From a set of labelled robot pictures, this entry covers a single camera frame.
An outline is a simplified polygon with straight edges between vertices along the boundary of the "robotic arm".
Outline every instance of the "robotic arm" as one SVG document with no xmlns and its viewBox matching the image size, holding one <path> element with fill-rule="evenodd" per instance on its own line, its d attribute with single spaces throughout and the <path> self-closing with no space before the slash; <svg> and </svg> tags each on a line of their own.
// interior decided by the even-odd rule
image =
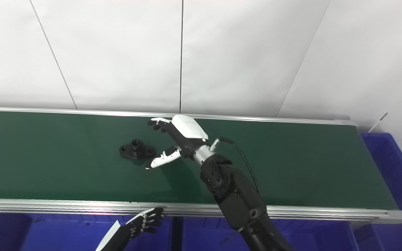
<svg viewBox="0 0 402 251">
<path fill-rule="evenodd" d="M 169 133 L 177 145 L 150 161 L 146 168 L 156 168 L 179 157 L 190 158 L 201 167 L 201 180 L 231 227 L 241 233 L 252 251 L 295 251 L 275 228 L 266 205 L 244 174 L 226 157 L 209 146 L 208 135 L 191 117 L 175 115 L 172 120 L 154 118 L 148 122 L 154 130 Z"/>
</svg>

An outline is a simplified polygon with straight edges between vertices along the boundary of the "green conveyor belt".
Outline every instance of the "green conveyor belt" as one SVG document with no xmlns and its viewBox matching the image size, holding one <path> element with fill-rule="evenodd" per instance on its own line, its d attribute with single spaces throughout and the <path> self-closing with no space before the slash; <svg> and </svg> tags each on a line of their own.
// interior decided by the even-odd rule
<svg viewBox="0 0 402 251">
<path fill-rule="evenodd" d="M 139 138 L 158 152 L 174 142 L 148 117 L 0 112 L 0 198 L 214 203 L 199 167 L 179 159 L 154 170 L 122 159 Z M 356 127 L 197 119 L 212 142 L 232 139 L 268 205 L 396 210 Z M 236 150 L 221 143 L 250 177 Z"/>
</svg>

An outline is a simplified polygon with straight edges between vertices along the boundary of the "black flange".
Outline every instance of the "black flange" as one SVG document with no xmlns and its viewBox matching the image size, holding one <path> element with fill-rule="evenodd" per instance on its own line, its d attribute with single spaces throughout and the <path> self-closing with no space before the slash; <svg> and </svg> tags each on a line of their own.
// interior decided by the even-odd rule
<svg viewBox="0 0 402 251">
<path fill-rule="evenodd" d="M 124 159 L 150 159 L 156 155 L 155 148 L 147 146 L 140 139 L 133 139 L 130 144 L 121 146 L 119 152 Z"/>
</svg>

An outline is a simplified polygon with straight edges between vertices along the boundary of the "black cable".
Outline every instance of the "black cable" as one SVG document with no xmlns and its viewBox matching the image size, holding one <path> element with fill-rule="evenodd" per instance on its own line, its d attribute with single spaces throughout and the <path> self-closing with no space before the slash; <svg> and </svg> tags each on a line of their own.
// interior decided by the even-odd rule
<svg viewBox="0 0 402 251">
<path fill-rule="evenodd" d="M 233 145 L 236 148 L 236 150 L 240 153 L 241 157 L 244 160 L 244 163 L 246 164 L 247 170 L 249 170 L 249 173 L 252 176 L 252 180 L 254 181 L 254 184 L 255 184 L 255 189 L 257 190 L 257 193 L 260 195 L 260 190 L 258 189 L 257 180 L 255 179 L 254 172 L 252 171 L 251 166 L 249 165 L 246 158 L 244 157 L 243 152 L 241 152 L 240 148 L 232 140 L 225 138 L 225 137 L 219 137 L 218 139 L 220 141 L 224 141 L 224 142 L 227 142 L 227 143 Z"/>
</svg>

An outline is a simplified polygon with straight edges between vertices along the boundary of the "blue crate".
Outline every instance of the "blue crate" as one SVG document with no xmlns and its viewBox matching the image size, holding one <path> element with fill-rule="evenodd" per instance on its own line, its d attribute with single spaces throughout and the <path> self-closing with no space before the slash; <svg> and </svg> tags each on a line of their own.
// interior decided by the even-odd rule
<svg viewBox="0 0 402 251">
<path fill-rule="evenodd" d="M 402 152 L 388 133 L 361 133 L 367 149 L 402 210 Z M 402 224 L 373 224 L 355 230 L 361 251 L 401 251 Z"/>
<path fill-rule="evenodd" d="M 94 251 L 112 223 L 133 216 L 0 213 L 0 251 Z M 173 218 L 156 234 L 142 233 L 126 250 L 172 250 Z"/>
<path fill-rule="evenodd" d="M 298 251 L 358 251 L 349 223 L 344 221 L 273 220 Z M 248 251 L 240 235 L 222 245 L 233 234 L 224 218 L 183 219 L 182 251 Z"/>
</svg>

